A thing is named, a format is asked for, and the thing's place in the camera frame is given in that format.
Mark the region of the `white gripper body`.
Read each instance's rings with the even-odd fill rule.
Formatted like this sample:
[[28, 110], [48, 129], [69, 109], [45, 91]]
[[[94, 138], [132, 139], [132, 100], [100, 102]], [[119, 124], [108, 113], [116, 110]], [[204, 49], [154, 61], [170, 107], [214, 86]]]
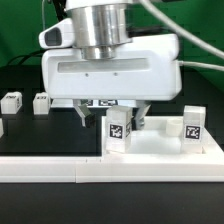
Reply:
[[175, 34], [133, 37], [106, 60], [84, 59], [74, 40], [70, 19], [39, 34], [44, 89], [53, 99], [165, 101], [182, 89]]

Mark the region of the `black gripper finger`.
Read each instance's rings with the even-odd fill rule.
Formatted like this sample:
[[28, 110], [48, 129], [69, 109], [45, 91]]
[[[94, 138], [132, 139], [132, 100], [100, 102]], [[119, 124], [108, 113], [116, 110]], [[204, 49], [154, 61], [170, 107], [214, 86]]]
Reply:
[[91, 113], [85, 103], [82, 103], [78, 99], [74, 99], [73, 107], [80, 116], [83, 127], [91, 128], [95, 125], [96, 117], [94, 114]]
[[151, 107], [150, 101], [137, 101], [137, 112], [133, 119], [133, 128], [142, 130], [145, 125], [144, 118]]

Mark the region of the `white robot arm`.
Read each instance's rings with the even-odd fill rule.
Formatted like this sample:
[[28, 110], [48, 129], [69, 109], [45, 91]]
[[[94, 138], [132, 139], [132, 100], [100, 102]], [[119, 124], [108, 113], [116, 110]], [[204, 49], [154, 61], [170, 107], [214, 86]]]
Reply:
[[67, 0], [68, 17], [39, 34], [45, 91], [52, 99], [71, 99], [85, 127], [93, 122], [85, 100], [134, 100], [141, 129], [150, 103], [169, 101], [182, 88], [178, 36], [129, 30], [131, 4]]

